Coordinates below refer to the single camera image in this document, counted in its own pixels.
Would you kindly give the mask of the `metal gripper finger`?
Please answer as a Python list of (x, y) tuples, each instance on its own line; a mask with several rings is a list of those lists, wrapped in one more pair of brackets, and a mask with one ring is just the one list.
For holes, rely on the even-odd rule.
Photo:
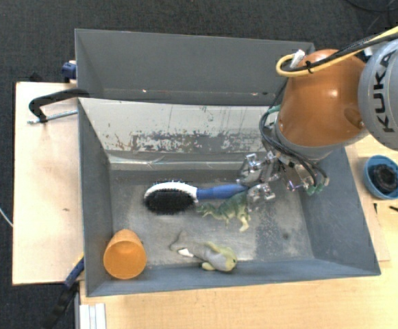
[(247, 199), (250, 203), (259, 201), (271, 202), (275, 199), (275, 193), (268, 183), (260, 183), (248, 189)]
[(260, 160), (257, 154), (247, 154), (240, 168), (239, 184), (258, 184), (261, 180), (264, 160)]

